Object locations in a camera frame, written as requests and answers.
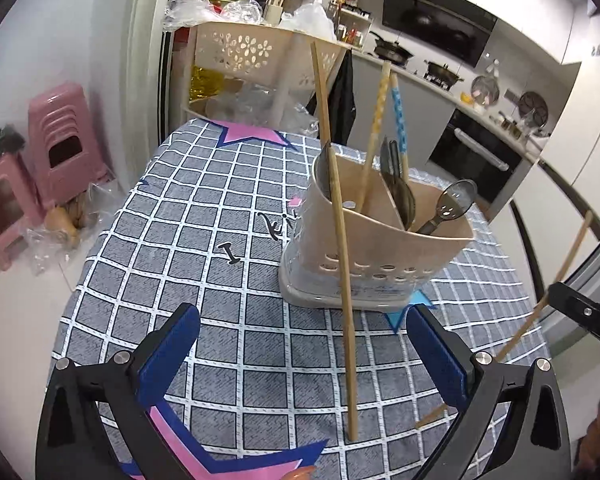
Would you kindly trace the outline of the tall pink plastic stool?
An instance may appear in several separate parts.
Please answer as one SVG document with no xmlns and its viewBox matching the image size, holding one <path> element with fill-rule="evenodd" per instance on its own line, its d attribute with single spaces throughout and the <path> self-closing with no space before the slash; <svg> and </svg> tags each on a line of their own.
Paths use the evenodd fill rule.
<svg viewBox="0 0 600 480">
<path fill-rule="evenodd" d="M 70 202 L 92 183 L 109 180 L 82 86 L 67 81 L 33 98 L 29 151 L 42 207 Z"/>
</svg>

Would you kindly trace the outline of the clear plastic bags on rack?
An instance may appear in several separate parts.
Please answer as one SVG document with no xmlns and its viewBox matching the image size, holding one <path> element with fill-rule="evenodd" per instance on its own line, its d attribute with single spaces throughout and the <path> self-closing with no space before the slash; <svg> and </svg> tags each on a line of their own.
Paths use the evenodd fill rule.
<svg viewBox="0 0 600 480">
<path fill-rule="evenodd" d="M 175 32 L 183 27 L 208 22 L 268 26 L 260 4 L 254 0 L 235 0 L 219 11 L 215 10 L 210 0 L 169 0 L 163 14 L 162 30 Z M 302 4 L 294 13 L 283 13 L 276 27 L 337 41 L 334 23 L 327 17 L 321 0 Z"/>
</svg>

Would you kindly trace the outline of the black range hood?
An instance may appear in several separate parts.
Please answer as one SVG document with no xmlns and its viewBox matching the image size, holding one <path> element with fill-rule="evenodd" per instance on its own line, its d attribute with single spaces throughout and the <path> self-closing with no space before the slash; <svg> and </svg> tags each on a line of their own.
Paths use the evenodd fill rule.
<svg viewBox="0 0 600 480">
<path fill-rule="evenodd" d="M 498 18 L 468 0 L 384 0 L 382 24 L 476 67 Z"/>
</svg>

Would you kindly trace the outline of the black built-in oven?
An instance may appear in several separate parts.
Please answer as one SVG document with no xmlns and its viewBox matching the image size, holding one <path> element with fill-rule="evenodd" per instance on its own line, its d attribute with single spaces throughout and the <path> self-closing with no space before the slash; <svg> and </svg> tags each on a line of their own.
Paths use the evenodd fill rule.
<svg viewBox="0 0 600 480">
<path fill-rule="evenodd" d="M 454 110 L 429 161 L 449 176 L 470 179 L 488 204 L 503 192 L 522 161 L 509 144 L 460 110 Z"/>
</svg>

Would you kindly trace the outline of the plain bamboo chopstick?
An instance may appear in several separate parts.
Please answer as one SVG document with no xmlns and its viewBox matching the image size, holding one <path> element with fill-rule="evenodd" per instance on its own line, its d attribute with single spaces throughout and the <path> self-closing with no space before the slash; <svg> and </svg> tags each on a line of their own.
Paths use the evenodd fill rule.
<svg viewBox="0 0 600 480">
<path fill-rule="evenodd" d="M 337 247 L 340 299 L 343 326 L 344 368 L 346 369 L 348 439 L 358 440 L 358 381 L 356 380 L 356 341 L 352 309 L 351 274 L 348 251 L 346 220 L 344 220 L 343 200 L 341 194 L 339 167 L 337 156 L 332 148 L 330 123 L 328 114 L 328 95 L 326 78 L 323 72 L 320 49 L 316 41 L 311 42 L 311 56 L 315 81 L 315 94 L 320 122 L 320 140 L 325 152 L 327 179 L 329 183 L 329 201 L 332 203 L 332 220 L 334 220 L 335 240 Z"/>
<path fill-rule="evenodd" d="M 576 258 L 576 255 L 578 254 L 580 247 L 584 241 L 585 234 L 586 234 L 586 232 L 588 232 L 588 229 L 590 228 L 593 220 L 594 220 L 594 212 L 592 210 L 588 210 L 585 213 L 585 216 L 584 216 L 584 219 L 580 226 L 580 229 L 577 232 L 577 236 L 574 239 L 574 241 L 569 249 L 569 252 L 566 255 L 564 262 L 562 263 L 562 266 L 559 268 L 559 270 L 554 278 L 555 283 L 561 282 L 564 279 L 570 266 L 572 266 L 573 260 L 574 260 L 574 258 Z M 510 338 L 509 341 L 506 342 L 506 344 L 504 344 L 504 347 L 501 348 L 501 350 L 495 356 L 494 360 L 496 362 L 501 363 L 504 361 L 504 359 L 509 354 L 509 352 L 511 352 L 513 350 L 513 348 L 515 348 L 516 344 L 518 344 L 518 341 L 520 341 L 522 336 L 524 336 L 524 334 L 527 333 L 527 330 L 538 319 L 538 317 L 542 313 L 542 310 L 547 305 L 548 305 L 548 292 L 546 292 L 543 295 L 541 300 L 535 305 L 535 307 L 533 308 L 531 313 L 524 320 L 524 324 L 522 324 L 518 328 L 516 333 L 514 333 L 514 336 L 512 338 Z M 422 428 L 423 426 L 426 426 L 427 424 L 430 424 L 430 422 L 433 422 L 438 416 L 441 416 L 447 408 L 448 408 L 448 406 L 446 404 L 440 404 L 432 412 L 430 412 L 428 415 L 424 416 L 421 420 L 416 422 L 415 427 L 417 429 L 419 429 L 419 428 Z"/>
</svg>

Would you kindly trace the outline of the black pot on stove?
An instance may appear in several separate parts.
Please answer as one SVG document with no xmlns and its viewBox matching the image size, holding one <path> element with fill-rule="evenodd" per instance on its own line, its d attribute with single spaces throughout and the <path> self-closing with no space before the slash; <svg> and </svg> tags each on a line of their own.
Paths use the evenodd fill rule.
<svg viewBox="0 0 600 480">
<path fill-rule="evenodd" d="M 427 64 L 425 77 L 429 80 L 439 81 L 440 84 L 445 84 L 449 88 L 453 87 L 457 82 L 463 81 L 461 76 L 449 70 L 448 64 L 440 65 L 430 61 L 425 61 L 425 63 Z"/>
</svg>

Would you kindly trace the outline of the yellow patterned bamboo chopstick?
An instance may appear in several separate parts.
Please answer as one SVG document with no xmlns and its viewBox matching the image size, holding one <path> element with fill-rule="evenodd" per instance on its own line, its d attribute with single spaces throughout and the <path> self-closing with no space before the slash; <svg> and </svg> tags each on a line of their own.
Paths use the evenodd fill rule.
<svg viewBox="0 0 600 480">
<path fill-rule="evenodd" d="M 384 118 L 387 92 L 391 75 L 391 65 L 389 61 L 382 63 L 381 76 L 378 86 L 377 99 L 374 107 L 372 128 L 370 129 L 370 138 L 367 142 L 367 151 L 365 162 L 361 174 L 361 184 L 358 188 L 358 198 L 356 199 L 355 211 L 362 214 L 366 202 L 366 195 L 370 188 L 370 174 L 373 169 L 373 160 L 378 147 L 379 135 L 381 132 L 382 118 Z"/>
</svg>

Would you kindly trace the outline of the beige perforated plastic basket rack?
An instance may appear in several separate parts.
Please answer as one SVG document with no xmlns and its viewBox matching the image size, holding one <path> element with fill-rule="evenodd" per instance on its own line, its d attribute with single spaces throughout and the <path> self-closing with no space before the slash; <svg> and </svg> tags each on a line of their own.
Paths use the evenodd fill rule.
<svg viewBox="0 0 600 480">
<path fill-rule="evenodd" d="M 207 22 L 189 29 L 184 51 L 182 107 L 188 107 L 190 76 L 194 66 L 215 70 L 276 90 L 271 127 L 283 119 L 284 104 L 291 94 L 308 98 L 315 91 L 312 53 L 318 54 L 324 86 L 335 80 L 348 44 L 318 38 L 298 30 L 255 24 Z"/>
</svg>

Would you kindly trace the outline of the black wok on stove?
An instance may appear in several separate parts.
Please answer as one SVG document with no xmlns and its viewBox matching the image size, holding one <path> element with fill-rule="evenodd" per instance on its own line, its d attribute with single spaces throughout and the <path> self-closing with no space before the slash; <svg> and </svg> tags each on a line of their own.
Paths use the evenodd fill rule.
<svg viewBox="0 0 600 480">
<path fill-rule="evenodd" d="M 375 37 L 374 53 L 378 58 L 393 64 L 404 65 L 413 57 L 411 52 L 401 47 L 397 41 L 385 40 L 377 32 L 370 32 L 370 34 Z"/>
</svg>

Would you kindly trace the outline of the short pink plastic stool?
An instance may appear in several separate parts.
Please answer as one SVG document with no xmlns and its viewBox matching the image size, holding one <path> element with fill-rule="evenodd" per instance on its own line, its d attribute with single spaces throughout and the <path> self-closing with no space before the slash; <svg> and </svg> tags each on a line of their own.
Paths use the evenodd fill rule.
<svg viewBox="0 0 600 480">
<path fill-rule="evenodd" d="M 43 223 L 44 212 L 26 166 L 17 154 L 0 158 L 0 268 L 12 263 L 9 247 L 22 237 L 25 229 Z"/>
</svg>

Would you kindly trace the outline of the blue patterned bamboo chopstick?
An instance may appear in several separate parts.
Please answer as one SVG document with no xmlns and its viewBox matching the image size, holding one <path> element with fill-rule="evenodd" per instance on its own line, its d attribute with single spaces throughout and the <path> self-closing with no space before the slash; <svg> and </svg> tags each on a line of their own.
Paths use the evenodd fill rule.
<svg viewBox="0 0 600 480">
<path fill-rule="evenodd" d="M 396 73 L 391 73 L 390 84 L 394 117 L 396 118 L 396 138 L 398 139 L 398 150 L 401 157 L 402 179 L 404 182 L 407 182 L 408 168 L 410 168 L 410 166 L 408 166 L 406 121 L 398 76 L 396 76 Z"/>
</svg>

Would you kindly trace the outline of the black handled slotted spoon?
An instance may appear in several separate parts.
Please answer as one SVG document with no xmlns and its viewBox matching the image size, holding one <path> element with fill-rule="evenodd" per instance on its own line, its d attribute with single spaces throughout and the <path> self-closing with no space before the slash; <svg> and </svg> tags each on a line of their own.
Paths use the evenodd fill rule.
<svg viewBox="0 0 600 480">
<path fill-rule="evenodd" d="M 440 194 L 434 216 L 425 222 L 417 233 L 430 235 L 441 223 L 463 217 L 475 203 L 477 195 L 478 188 L 473 180 L 462 179 L 450 184 Z"/>
</svg>

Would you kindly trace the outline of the grey checked tablecloth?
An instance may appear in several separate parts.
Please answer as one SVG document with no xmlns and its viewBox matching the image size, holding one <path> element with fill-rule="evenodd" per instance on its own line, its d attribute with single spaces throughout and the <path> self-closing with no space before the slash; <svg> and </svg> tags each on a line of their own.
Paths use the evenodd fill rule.
<svg viewBox="0 0 600 480">
<path fill-rule="evenodd" d="M 86 256 L 54 357 L 105 362 L 191 302 L 200 335 L 166 400 L 214 457 L 324 441 L 318 478 L 411 478 L 452 418 L 416 427 L 439 396 L 404 330 L 355 313 L 360 437 L 350 441 L 341 314 L 287 304 L 278 290 L 316 141 L 223 148 L 219 136 L 194 119 L 158 147 Z"/>
</svg>

